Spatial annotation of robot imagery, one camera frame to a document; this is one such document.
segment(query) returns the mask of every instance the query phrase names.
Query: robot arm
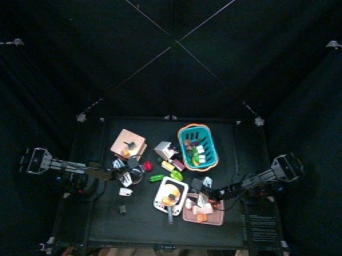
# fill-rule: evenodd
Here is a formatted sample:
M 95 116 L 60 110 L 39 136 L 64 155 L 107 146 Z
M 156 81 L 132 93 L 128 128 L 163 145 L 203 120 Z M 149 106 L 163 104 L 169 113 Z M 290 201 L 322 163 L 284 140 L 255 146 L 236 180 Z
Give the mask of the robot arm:
M 268 170 L 262 173 L 251 174 L 240 182 L 231 184 L 220 189 L 211 189 L 202 184 L 200 180 L 194 179 L 192 188 L 200 191 L 215 201 L 227 200 L 238 197 L 244 191 L 256 186 L 272 182 L 291 182 L 303 174 L 303 166 L 292 154 L 278 156 Z

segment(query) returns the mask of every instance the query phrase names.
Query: plastic basket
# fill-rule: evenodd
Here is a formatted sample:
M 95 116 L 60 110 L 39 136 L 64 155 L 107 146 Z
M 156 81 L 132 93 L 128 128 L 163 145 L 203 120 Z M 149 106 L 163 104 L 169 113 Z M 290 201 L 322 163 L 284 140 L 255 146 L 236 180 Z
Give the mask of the plastic basket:
M 219 159 L 214 146 L 214 141 L 211 138 L 210 128 L 203 124 L 188 124 L 178 131 L 178 140 L 182 148 L 182 154 L 184 159 L 184 165 L 188 170 L 206 172 L 212 167 L 218 165 Z M 200 163 L 198 166 L 194 165 L 191 157 L 187 154 L 187 148 L 184 146 L 184 141 L 198 142 L 203 146 L 206 155 L 206 162 Z

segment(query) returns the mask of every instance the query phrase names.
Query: red object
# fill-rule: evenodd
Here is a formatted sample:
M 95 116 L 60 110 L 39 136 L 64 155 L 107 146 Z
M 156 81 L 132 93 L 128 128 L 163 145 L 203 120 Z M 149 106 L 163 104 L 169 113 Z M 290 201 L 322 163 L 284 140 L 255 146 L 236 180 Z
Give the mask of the red object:
M 151 163 L 149 161 L 145 161 L 145 162 L 143 163 L 143 168 L 144 168 L 144 170 L 145 170 L 147 172 L 149 172 L 149 171 L 152 170 L 152 168 L 153 168 L 152 163 Z

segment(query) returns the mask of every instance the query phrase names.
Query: pink tray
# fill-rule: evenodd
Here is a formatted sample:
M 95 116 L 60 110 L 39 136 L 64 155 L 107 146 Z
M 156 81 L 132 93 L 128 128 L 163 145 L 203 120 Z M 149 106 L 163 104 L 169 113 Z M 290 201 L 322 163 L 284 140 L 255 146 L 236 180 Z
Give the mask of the pink tray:
M 198 194 L 188 193 L 187 194 L 190 197 L 198 197 Z M 219 202 L 219 207 L 218 209 L 223 210 L 224 209 L 224 203 L 223 201 Z M 208 220 L 206 222 L 198 223 L 196 222 L 196 215 L 192 213 L 192 209 L 186 208 L 186 204 L 183 206 L 183 220 L 188 222 L 195 222 L 196 224 L 207 224 L 207 225 L 216 225 L 220 226 L 223 223 L 223 217 L 224 217 L 224 211 L 218 211 L 214 210 L 214 213 L 207 215 Z

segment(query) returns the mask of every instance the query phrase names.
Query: toy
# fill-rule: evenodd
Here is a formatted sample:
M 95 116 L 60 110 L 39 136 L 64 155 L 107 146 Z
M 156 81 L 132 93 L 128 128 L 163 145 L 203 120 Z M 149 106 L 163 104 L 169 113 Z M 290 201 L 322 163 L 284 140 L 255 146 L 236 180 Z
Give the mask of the toy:
M 173 170 L 172 172 L 171 172 L 171 178 L 172 179 L 175 179 L 175 180 L 178 180 L 178 181 L 182 181 L 183 180 L 183 175 L 182 175 L 182 173 L 179 172 L 179 171 L 176 171 L 176 170 Z
M 163 174 L 157 174 L 157 175 L 151 176 L 148 180 L 149 180 L 149 182 L 157 182 L 163 178 L 164 178 L 164 175 Z
M 152 163 L 151 163 L 149 161 L 145 161 L 145 162 L 143 163 L 143 168 L 144 168 L 144 170 L 145 170 L 147 172 L 149 172 L 149 171 L 152 170 L 152 168 L 153 168 Z

